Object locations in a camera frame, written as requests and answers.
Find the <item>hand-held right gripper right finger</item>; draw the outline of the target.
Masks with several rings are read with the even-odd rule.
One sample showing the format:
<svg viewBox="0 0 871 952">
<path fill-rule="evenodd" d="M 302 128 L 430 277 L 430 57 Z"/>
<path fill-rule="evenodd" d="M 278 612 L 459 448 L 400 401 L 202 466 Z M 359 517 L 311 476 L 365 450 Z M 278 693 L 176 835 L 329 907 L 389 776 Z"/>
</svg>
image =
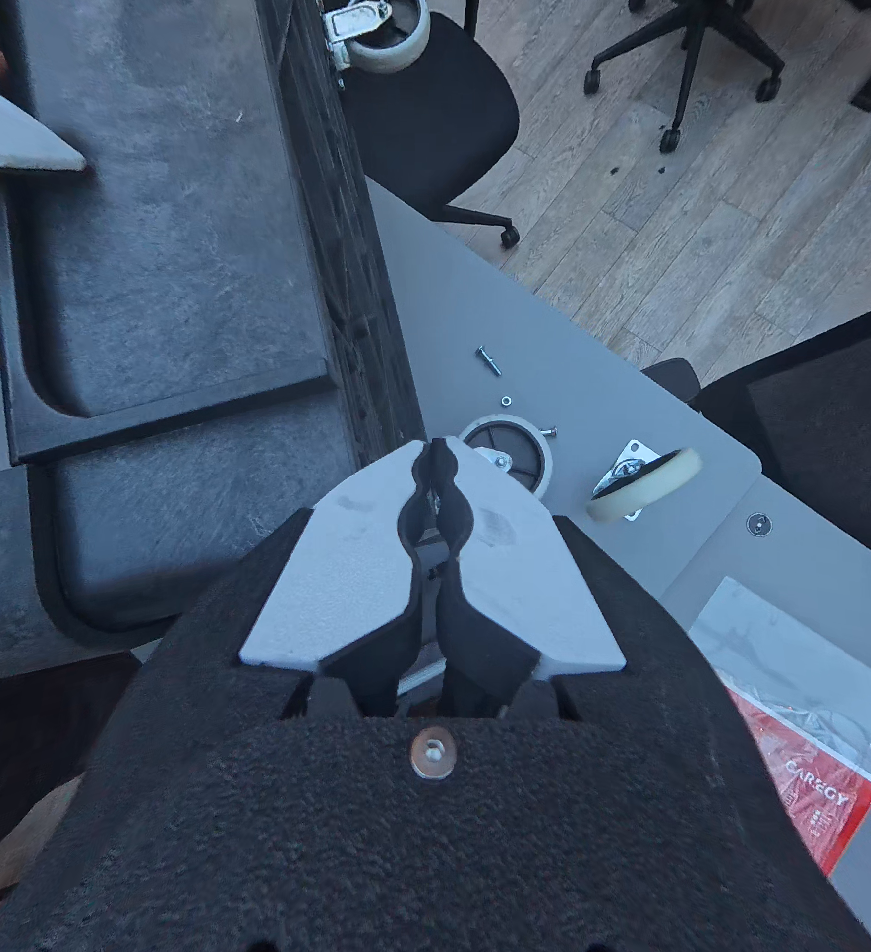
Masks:
<svg viewBox="0 0 871 952">
<path fill-rule="evenodd" d="M 445 691 L 508 704 L 522 684 L 627 664 L 548 509 L 459 439 L 435 441 Z"/>
</svg>

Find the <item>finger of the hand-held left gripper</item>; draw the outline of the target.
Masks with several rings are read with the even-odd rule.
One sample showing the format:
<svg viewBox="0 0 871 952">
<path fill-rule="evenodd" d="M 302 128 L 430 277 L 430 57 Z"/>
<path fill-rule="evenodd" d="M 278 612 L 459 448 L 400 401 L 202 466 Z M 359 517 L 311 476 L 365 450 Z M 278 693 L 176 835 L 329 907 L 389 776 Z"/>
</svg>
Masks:
<svg viewBox="0 0 871 952">
<path fill-rule="evenodd" d="M 84 156 L 0 95 L 0 173 L 81 173 Z"/>
</svg>

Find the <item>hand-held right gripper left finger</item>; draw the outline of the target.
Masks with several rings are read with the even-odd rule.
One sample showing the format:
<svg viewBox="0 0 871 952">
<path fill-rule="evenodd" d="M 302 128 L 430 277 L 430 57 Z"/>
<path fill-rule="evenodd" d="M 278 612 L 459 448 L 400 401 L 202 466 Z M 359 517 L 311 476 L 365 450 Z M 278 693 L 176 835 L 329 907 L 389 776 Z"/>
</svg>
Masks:
<svg viewBox="0 0 871 952">
<path fill-rule="evenodd" d="M 239 660 L 343 681 L 358 704 L 394 704 L 422 645 L 429 449 L 412 441 L 312 509 Z"/>
</svg>

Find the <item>grey caster dark hub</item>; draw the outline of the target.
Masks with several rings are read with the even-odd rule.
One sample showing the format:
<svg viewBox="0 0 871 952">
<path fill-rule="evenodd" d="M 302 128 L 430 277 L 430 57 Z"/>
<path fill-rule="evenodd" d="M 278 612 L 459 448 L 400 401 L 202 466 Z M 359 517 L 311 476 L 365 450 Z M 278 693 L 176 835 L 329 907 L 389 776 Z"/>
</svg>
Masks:
<svg viewBox="0 0 871 952">
<path fill-rule="evenodd" d="M 492 413 L 472 421 L 458 438 L 542 500 L 553 475 L 549 443 L 554 440 L 541 435 L 544 428 L 510 413 Z"/>
</svg>

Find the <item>black plastic cart shelf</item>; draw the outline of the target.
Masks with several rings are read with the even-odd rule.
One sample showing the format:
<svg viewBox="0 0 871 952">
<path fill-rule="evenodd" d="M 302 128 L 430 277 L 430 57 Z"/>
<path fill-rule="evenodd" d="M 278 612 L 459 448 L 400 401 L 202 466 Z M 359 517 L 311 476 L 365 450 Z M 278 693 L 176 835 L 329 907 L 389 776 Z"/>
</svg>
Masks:
<svg viewBox="0 0 871 952">
<path fill-rule="evenodd" d="M 424 434 L 314 2 L 0 2 L 0 677 L 159 638 Z"/>
</svg>

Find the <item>grey desk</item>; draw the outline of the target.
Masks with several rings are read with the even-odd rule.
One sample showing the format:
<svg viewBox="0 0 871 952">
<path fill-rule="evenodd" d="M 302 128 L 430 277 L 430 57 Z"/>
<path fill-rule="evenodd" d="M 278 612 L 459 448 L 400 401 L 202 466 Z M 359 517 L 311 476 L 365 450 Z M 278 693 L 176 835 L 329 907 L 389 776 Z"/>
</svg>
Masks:
<svg viewBox="0 0 871 952">
<path fill-rule="evenodd" d="M 568 516 L 684 629 L 730 577 L 871 668 L 871 551 L 762 475 L 754 454 L 381 185 L 367 181 L 429 436 L 508 411 L 539 428 Z M 476 358 L 484 346 L 502 371 Z M 637 520 L 585 512 L 626 444 L 697 450 L 703 470 Z M 753 513 L 767 537 L 747 530 Z"/>
</svg>

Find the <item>cream caster wheel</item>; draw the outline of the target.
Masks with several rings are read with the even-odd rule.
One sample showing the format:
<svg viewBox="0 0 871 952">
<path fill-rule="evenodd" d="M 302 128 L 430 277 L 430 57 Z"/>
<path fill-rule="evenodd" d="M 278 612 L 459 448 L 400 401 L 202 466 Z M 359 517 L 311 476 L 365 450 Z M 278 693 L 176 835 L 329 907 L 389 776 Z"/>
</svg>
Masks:
<svg viewBox="0 0 871 952">
<path fill-rule="evenodd" d="M 598 523 L 633 521 L 644 508 L 691 482 L 702 468 L 702 458 L 693 448 L 661 455 L 642 441 L 631 440 L 596 484 L 585 511 Z"/>
</svg>

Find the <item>clear plastic bag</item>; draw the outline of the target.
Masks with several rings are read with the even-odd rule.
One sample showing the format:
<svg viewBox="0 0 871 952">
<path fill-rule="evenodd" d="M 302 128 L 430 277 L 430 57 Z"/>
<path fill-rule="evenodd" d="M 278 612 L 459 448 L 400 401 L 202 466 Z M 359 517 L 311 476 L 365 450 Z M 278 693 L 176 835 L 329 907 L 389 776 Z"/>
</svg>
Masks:
<svg viewBox="0 0 871 952">
<path fill-rule="evenodd" d="M 689 636 L 829 876 L 871 808 L 871 668 L 730 577 Z"/>
</svg>

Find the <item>black office chair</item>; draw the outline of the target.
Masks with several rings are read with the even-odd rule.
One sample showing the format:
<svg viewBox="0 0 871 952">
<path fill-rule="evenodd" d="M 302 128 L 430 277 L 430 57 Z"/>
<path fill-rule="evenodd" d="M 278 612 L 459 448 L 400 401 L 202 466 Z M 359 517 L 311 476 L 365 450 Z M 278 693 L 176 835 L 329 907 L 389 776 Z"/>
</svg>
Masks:
<svg viewBox="0 0 871 952">
<path fill-rule="evenodd" d="M 429 7 L 420 58 L 388 75 L 349 69 L 342 106 L 374 182 L 431 221 L 498 227 L 510 250 L 520 241 L 511 218 L 453 205 L 509 152 L 520 126 L 508 80 L 475 38 L 480 6 L 465 2 L 461 25 Z"/>
<path fill-rule="evenodd" d="M 686 59 L 674 117 L 670 127 L 664 130 L 659 145 L 662 154 L 674 152 L 679 146 L 681 125 L 686 115 L 703 39 L 713 30 L 769 69 L 769 75 L 756 89 L 755 98 L 759 103 L 771 102 L 781 89 L 785 62 L 747 22 L 747 14 L 752 6 L 752 1 L 676 1 L 673 9 L 595 54 L 584 75 L 584 95 L 594 96 L 599 91 L 603 64 L 680 31 L 681 49 Z"/>
<path fill-rule="evenodd" d="M 871 311 L 704 387 L 683 358 L 643 374 L 871 551 Z"/>
</svg>

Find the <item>white caster wheel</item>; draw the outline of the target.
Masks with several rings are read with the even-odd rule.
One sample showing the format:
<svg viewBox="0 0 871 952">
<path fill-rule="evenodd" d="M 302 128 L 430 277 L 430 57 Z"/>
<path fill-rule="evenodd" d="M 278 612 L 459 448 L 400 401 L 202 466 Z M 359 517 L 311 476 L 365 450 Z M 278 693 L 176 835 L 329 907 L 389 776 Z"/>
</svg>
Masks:
<svg viewBox="0 0 871 952">
<path fill-rule="evenodd" d="M 351 68 L 377 75 L 405 70 L 429 43 L 425 1 L 347 1 L 321 7 L 325 38 L 339 72 Z"/>
</svg>

